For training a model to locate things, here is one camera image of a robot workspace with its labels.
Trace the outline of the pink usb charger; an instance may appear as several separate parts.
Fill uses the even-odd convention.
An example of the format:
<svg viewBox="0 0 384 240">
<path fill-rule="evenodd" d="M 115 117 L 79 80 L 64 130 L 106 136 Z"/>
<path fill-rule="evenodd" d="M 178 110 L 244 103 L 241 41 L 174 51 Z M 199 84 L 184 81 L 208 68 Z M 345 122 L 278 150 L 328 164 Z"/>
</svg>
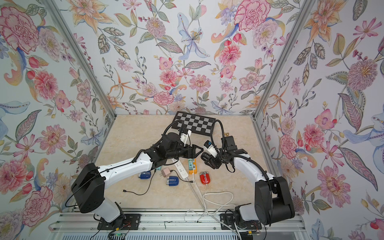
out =
<svg viewBox="0 0 384 240">
<path fill-rule="evenodd" d="M 171 175 L 171 170 L 169 168 L 164 168 L 161 170 L 161 173 L 164 178 L 167 178 Z"/>
</svg>

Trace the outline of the white power strip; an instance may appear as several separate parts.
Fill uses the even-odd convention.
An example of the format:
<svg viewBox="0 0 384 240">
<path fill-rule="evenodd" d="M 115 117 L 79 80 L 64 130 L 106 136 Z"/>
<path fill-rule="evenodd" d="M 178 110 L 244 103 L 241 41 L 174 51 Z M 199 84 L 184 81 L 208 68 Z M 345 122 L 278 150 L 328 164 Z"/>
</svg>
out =
<svg viewBox="0 0 384 240">
<path fill-rule="evenodd" d="M 181 162 L 175 163 L 175 167 L 183 180 L 186 180 L 189 177 L 189 173 L 186 171 Z"/>
</svg>

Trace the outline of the orange power strip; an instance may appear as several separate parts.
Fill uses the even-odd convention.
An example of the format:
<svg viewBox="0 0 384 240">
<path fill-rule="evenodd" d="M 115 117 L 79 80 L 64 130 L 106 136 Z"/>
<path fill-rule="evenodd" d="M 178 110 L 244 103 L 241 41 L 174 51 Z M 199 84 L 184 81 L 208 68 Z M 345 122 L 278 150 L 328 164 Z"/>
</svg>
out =
<svg viewBox="0 0 384 240">
<path fill-rule="evenodd" d="M 190 175 L 197 174 L 196 159 L 188 159 L 188 168 L 189 168 Z"/>
</svg>

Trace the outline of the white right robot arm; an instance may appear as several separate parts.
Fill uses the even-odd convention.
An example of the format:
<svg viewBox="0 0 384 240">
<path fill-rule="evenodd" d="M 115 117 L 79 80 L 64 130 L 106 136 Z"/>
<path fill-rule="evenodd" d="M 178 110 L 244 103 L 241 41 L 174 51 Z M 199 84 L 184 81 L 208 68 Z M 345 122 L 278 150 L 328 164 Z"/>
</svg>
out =
<svg viewBox="0 0 384 240">
<path fill-rule="evenodd" d="M 232 136 L 222 138 L 222 143 L 221 148 L 217 148 L 211 141 L 204 143 L 206 151 L 201 155 L 204 163 L 212 169 L 230 164 L 254 186 L 254 202 L 235 207 L 235 224 L 241 228 L 251 222 L 270 226 L 292 219 L 295 208 L 287 180 L 265 171 L 245 150 L 237 148 Z"/>
</svg>

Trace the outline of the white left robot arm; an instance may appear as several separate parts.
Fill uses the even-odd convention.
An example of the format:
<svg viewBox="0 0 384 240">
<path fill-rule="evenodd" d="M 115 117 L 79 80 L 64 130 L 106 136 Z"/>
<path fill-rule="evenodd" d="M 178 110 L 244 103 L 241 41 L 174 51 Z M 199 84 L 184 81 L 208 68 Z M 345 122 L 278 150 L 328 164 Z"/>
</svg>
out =
<svg viewBox="0 0 384 240">
<path fill-rule="evenodd" d="M 128 177 L 162 167 L 170 159 L 195 158 L 196 146 L 189 143 L 191 133 L 188 130 L 163 134 L 152 147 L 115 164 L 100 167 L 87 164 L 71 187 L 80 212 L 98 215 L 115 230 L 121 229 L 127 218 L 118 203 L 105 197 L 105 190 Z"/>
</svg>

